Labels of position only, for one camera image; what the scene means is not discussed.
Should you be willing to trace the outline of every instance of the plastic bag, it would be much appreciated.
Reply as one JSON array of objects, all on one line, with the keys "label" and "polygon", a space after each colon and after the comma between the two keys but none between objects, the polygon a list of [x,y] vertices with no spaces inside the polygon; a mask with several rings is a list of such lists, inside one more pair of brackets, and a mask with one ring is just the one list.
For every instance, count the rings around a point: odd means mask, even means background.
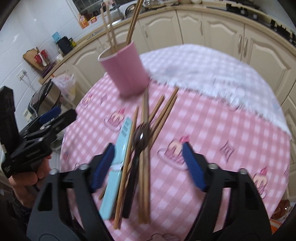
[{"label": "plastic bag", "polygon": [[63,72],[52,79],[53,83],[61,90],[64,97],[71,102],[75,99],[75,78],[69,72]]}]

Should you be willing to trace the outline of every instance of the pink cup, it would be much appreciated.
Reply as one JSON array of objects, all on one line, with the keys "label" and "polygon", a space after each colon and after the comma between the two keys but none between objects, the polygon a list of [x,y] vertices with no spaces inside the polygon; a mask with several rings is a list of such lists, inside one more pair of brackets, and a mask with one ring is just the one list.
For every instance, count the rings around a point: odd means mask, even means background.
[{"label": "pink cup", "polygon": [[125,42],[118,44],[119,51],[112,53],[108,48],[98,58],[108,72],[121,96],[129,97],[140,94],[149,84],[146,73],[134,42],[125,46]]}]

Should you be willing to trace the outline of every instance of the cabinet handle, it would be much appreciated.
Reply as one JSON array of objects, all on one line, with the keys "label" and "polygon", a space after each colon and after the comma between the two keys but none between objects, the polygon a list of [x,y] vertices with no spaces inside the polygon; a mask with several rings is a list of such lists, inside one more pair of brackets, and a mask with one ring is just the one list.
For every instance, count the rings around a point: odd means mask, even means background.
[{"label": "cabinet handle", "polygon": [[240,34],[239,35],[239,53],[241,52],[242,50],[242,35]]},{"label": "cabinet handle", "polygon": [[203,30],[202,30],[202,22],[200,22],[200,33],[203,36]]},{"label": "cabinet handle", "polygon": [[243,50],[244,50],[244,57],[247,56],[247,47],[248,47],[248,38],[245,38],[244,39],[244,48],[243,48]]},{"label": "cabinet handle", "polygon": [[144,30],[144,32],[145,32],[145,36],[146,36],[146,39],[147,39],[147,38],[148,38],[148,33],[147,33],[147,31],[146,31],[146,29],[145,29],[144,26],[142,26],[142,28],[143,28],[143,30]]}]

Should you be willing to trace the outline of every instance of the countertop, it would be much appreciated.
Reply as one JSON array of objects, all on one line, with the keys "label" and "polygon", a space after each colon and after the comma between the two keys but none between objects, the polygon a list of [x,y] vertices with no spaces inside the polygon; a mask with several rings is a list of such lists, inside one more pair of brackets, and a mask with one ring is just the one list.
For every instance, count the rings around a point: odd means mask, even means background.
[{"label": "countertop", "polygon": [[[269,16],[259,10],[255,10],[255,9],[247,7],[245,5],[236,4],[234,2],[228,2],[228,1],[223,1],[223,2],[203,1],[202,4],[181,4],[181,5],[176,5],[176,6],[165,6],[162,8],[158,8],[158,9],[144,12],[139,15],[138,19],[148,17],[151,15],[155,15],[158,13],[167,12],[167,11],[174,11],[174,10],[197,11],[197,12],[215,14],[215,15],[219,15],[219,16],[226,17],[229,19],[233,19],[238,22],[242,22],[242,23],[247,24],[247,25],[249,25],[261,32],[264,32],[266,35],[270,36],[275,41],[280,42],[286,49],[288,49],[291,52],[291,54],[293,54],[296,57],[296,48],[290,42],[288,42],[286,39],[284,39],[283,37],[281,37],[278,34],[275,34],[275,32],[272,29],[265,27],[263,24],[256,22],[254,20],[251,20],[249,18],[243,17],[241,15],[235,14],[235,13],[226,12],[226,11],[218,10],[218,9],[207,8],[207,7],[221,8],[221,7],[225,7],[227,3],[231,3],[233,7],[244,7],[246,9],[248,9],[249,11],[258,14],[259,18],[261,20],[264,20],[265,22],[270,22],[273,19],[271,16]],[[115,29],[115,28],[121,27],[121,26],[123,26],[127,23],[130,23],[130,22],[131,22],[131,18],[127,18],[127,19],[121,20],[121,21],[113,24],[113,27]],[[278,23],[279,25],[282,25],[290,33],[292,33],[292,31],[288,27],[286,27],[284,23],[281,23],[279,21],[276,21],[276,23]],[[81,50],[82,48],[84,48],[86,45],[93,42],[97,38],[103,36],[104,34],[106,34],[106,30],[104,30],[104,26],[100,26],[97,29],[95,29],[94,31],[92,31],[91,33],[84,36],[82,39],[78,40],[76,47],[70,53],[68,53],[66,56],[64,56],[64,58],[59,63],[57,63],[53,67],[53,69],[44,78],[41,78],[39,80],[39,82],[41,84],[43,84],[70,57],[72,57],[79,50]]]}]

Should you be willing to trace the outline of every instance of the wooden cutting board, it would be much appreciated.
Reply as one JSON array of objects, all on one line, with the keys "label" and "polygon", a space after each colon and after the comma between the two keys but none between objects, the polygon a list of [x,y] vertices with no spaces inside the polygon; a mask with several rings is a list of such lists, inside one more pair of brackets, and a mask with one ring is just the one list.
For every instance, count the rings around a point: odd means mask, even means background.
[{"label": "wooden cutting board", "polygon": [[31,65],[33,65],[35,68],[40,70],[41,72],[44,70],[45,67],[40,66],[36,63],[34,57],[37,54],[36,49],[28,50],[22,57]]}]

